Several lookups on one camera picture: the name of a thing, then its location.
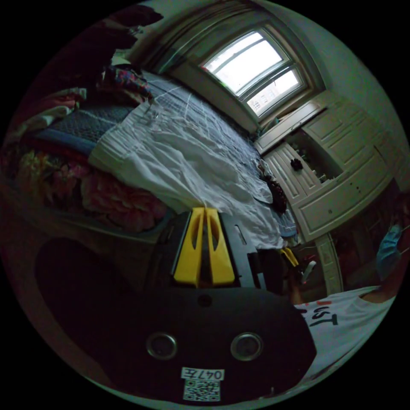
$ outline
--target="curtain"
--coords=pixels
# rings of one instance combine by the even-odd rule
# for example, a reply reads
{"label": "curtain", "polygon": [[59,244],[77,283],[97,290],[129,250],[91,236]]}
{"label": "curtain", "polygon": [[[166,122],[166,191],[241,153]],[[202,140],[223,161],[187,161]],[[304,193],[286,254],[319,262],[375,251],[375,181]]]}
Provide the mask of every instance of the curtain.
{"label": "curtain", "polygon": [[268,13],[251,1],[218,1],[185,16],[156,39],[143,58],[143,66],[165,73],[189,58],[200,58],[235,31],[268,18]]}

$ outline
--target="floor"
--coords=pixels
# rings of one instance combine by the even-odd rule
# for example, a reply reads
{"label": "floor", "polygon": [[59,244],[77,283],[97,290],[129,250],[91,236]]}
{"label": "floor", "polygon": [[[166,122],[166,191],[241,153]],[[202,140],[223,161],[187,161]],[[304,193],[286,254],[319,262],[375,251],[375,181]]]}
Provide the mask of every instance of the floor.
{"label": "floor", "polygon": [[129,283],[141,290],[153,246],[90,233],[45,218],[36,217],[35,224],[42,229],[18,216],[0,197],[0,252],[16,297],[37,332],[61,359],[82,375],[115,388],[98,363],[71,342],[48,310],[35,281],[35,258],[40,247],[52,237],[77,239],[102,257],[112,259]]}

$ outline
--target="window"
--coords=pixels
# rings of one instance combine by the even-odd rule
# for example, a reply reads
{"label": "window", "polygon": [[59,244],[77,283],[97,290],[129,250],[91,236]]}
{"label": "window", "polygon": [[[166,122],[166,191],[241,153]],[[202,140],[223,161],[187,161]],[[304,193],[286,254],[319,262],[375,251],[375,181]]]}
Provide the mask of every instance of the window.
{"label": "window", "polygon": [[305,85],[297,64],[265,29],[237,39],[203,68],[259,118]]}

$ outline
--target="qr code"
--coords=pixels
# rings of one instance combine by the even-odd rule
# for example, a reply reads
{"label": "qr code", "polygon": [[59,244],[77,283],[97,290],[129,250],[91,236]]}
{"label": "qr code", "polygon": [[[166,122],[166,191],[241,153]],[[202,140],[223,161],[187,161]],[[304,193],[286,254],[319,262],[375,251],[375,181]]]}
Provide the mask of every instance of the qr code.
{"label": "qr code", "polygon": [[220,382],[211,380],[185,380],[184,400],[220,401]]}

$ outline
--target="camera lens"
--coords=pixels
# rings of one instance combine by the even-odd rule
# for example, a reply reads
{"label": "camera lens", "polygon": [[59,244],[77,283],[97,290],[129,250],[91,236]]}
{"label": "camera lens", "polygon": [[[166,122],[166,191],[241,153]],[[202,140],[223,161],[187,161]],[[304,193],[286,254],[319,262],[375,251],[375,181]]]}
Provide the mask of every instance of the camera lens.
{"label": "camera lens", "polygon": [[164,332],[151,334],[146,341],[148,353],[158,360],[169,360],[176,355],[176,340]]}
{"label": "camera lens", "polygon": [[231,344],[232,356],[241,361],[256,359],[262,352],[262,339],[255,333],[241,333]]}

